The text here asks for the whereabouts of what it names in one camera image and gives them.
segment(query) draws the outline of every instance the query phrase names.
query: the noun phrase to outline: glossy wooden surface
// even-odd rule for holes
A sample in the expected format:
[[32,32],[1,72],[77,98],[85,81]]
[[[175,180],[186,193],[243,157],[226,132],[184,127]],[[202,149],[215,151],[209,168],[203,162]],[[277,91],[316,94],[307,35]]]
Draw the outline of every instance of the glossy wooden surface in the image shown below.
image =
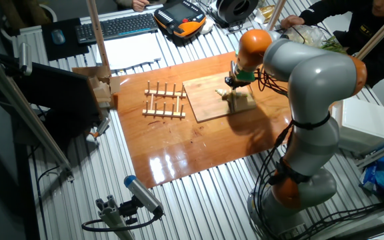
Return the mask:
[[[250,111],[197,123],[188,100],[183,99],[184,119],[142,115],[146,100],[150,100],[143,94],[148,80],[151,89],[157,81],[181,86],[184,81],[229,71],[232,60],[235,53],[226,53],[120,77],[115,104],[136,176],[146,187],[270,149],[288,125],[288,99],[270,89],[260,92],[257,82],[252,83],[257,108]],[[154,101],[165,101],[168,106],[175,102],[167,97]]]

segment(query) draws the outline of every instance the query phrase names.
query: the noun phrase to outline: green vegetable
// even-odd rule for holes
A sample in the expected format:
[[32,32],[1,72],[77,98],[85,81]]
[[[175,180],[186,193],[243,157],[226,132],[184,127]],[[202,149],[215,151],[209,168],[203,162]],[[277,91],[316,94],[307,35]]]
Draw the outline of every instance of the green vegetable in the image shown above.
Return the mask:
[[343,50],[343,46],[335,40],[334,36],[330,37],[328,40],[325,40],[324,43],[325,44],[321,47],[324,50],[347,54],[346,51]]

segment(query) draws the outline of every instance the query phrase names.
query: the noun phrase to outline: keyboard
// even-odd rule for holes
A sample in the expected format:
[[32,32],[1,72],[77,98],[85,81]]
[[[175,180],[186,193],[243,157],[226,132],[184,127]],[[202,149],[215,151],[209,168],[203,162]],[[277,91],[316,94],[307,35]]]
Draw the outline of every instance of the keyboard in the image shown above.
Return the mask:
[[[158,31],[157,23],[151,13],[120,17],[100,22],[104,40],[130,37]],[[84,24],[75,26],[78,43],[95,43],[93,26]]]

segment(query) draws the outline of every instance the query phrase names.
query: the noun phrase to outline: white box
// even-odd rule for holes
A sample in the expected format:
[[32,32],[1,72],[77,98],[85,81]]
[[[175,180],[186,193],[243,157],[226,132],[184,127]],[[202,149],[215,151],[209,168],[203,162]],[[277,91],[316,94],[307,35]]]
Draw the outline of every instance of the white box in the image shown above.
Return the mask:
[[384,107],[350,97],[334,104],[331,115],[339,124],[339,147],[358,154],[384,146]]

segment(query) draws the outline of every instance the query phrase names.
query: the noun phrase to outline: person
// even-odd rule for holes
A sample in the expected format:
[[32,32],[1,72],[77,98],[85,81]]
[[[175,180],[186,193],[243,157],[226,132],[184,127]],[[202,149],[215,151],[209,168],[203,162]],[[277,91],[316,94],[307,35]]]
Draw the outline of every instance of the person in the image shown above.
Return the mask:
[[142,12],[148,5],[164,4],[167,0],[115,0],[118,4],[118,10],[133,9],[134,11]]
[[[359,52],[384,25],[384,0],[322,0],[304,10],[300,16],[288,16],[282,28],[294,25],[316,25],[329,16],[352,12],[347,32],[335,31],[334,36],[349,55]],[[384,38],[363,59],[367,67],[367,84],[373,87],[384,79]]]

